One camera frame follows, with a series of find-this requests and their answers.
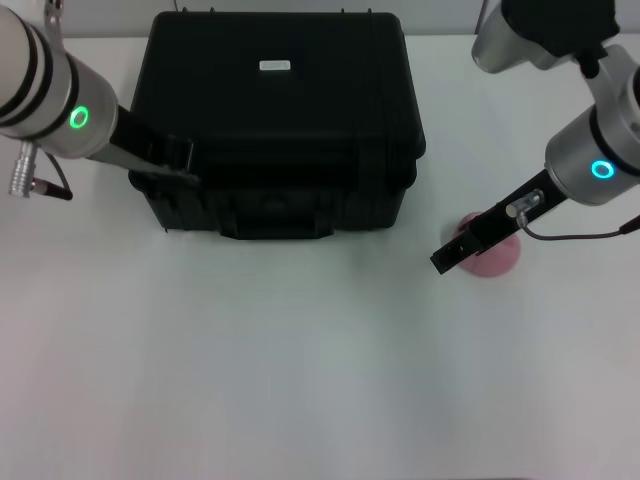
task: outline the blue led ring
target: blue led ring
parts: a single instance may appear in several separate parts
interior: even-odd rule
[[[605,160],[596,160],[591,165],[591,173],[596,178],[601,180],[606,180],[607,178],[613,177],[615,170],[613,169],[613,165]]]

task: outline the case lid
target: case lid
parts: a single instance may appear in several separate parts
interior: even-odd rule
[[[232,183],[285,170],[331,182],[373,145],[394,152],[390,175],[408,187],[425,149],[391,14],[162,13],[133,112],[211,146],[190,170],[205,178],[222,169]]]

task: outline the black stripe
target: black stripe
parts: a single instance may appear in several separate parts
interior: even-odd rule
[[[638,67],[638,71],[636,72],[636,79],[633,82],[633,91],[636,94],[636,102],[640,105],[640,67]]]
[[[6,122],[0,122],[0,128],[11,127],[24,121],[29,117],[29,115],[35,112],[40,105],[42,105],[47,93],[49,93],[51,79],[53,78],[53,56],[51,55],[51,47],[44,36],[37,29],[34,30],[36,35],[38,35],[44,50],[44,74],[42,76],[42,83],[40,84],[38,93],[36,93],[29,105],[27,105],[27,107],[15,117],[7,120]]]
[[[43,138],[52,134],[58,128],[60,128],[64,124],[64,122],[67,121],[67,119],[69,118],[69,115],[71,115],[71,112],[76,106],[76,103],[78,102],[78,92],[80,91],[80,85],[79,85],[80,80],[78,78],[78,68],[76,67],[76,62],[73,60],[73,57],[71,57],[71,55],[67,54],[67,60],[69,61],[69,66],[71,67],[71,92],[69,92],[69,97],[67,98],[67,103],[62,109],[62,113],[58,118],[56,118],[55,122],[53,122],[47,128],[36,133],[35,135],[31,135],[30,137],[25,138],[24,140],[33,142],[34,140],[37,140],[39,138]]]
[[[607,160],[609,160],[623,172],[628,173],[629,175],[633,175],[634,177],[640,177],[640,169],[637,169],[625,162],[605,140],[604,136],[602,135],[600,125],[598,124],[598,111],[596,110],[596,107],[593,107],[593,109],[591,110],[591,114],[589,115],[589,127],[591,128],[591,134],[593,135],[593,139],[595,140],[596,145],[598,146],[600,151],[604,153],[605,157],[607,157]]]
[[[36,70],[38,69],[38,50],[36,48],[36,41],[33,38],[33,34],[31,33],[31,29],[22,21],[22,19],[20,19],[20,17],[18,17],[17,15],[16,17],[18,18],[18,20],[20,20],[20,23],[22,24],[22,27],[27,34],[27,40],[29,43],[29,65],[27,66],[27,72],[24,76],[24,79],[22,80],[22,85],[20,85],[20,88],[18,89],[16,94],[11,100],[4,104],[2,108],[0,108],[0,117],[4,117],[5,115],[10,114],[13,110],[20,106],[22,102],[24,102],[24,99],[27,98],[27,95],[31,90],[33,80],[36,77]]]

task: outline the silver connector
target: silver connector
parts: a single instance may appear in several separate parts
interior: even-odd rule
[[[20,144],[20,155],[11,175],[9,193],[16,197],[29,198],[33,186],[33,174],[36,170],[38,147],[32,142]]]
[[[62,13],[64,0],[45,0],[44,2],[44,28],[47,38],[53,48],[64,51],[62,43]]]
[[[544,193],[542,193],[542,190],[536,189],[507,205],[505,211],[511,218],[516,219],[520,228],[524,228],[529,224],[527,212],[532,208],[537,207],[542,202],[544,202]]]

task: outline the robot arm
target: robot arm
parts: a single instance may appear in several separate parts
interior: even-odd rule
[[[45,35],[0,6],[0,134],[22,142],[10,193],[38,191],[33,173],[39,148],[62,158],[189,177],[172,162],[176,153],[188,157],[193,145],[149,130],[119,107],[109,83],[65,51],[61,15],[62,0],[47,0]]]
[[[529,61],[547,70],[573,58],[595,105],[551,139],[545,169],[469,222],[432,262],[443,274],[500,243],[566,199],[603,205],[640,182],[640,65],[615,36],[613,0],[502,0],[473,47],[476,64],[499,73]],[[635,231],[635,222],[620,233]]]

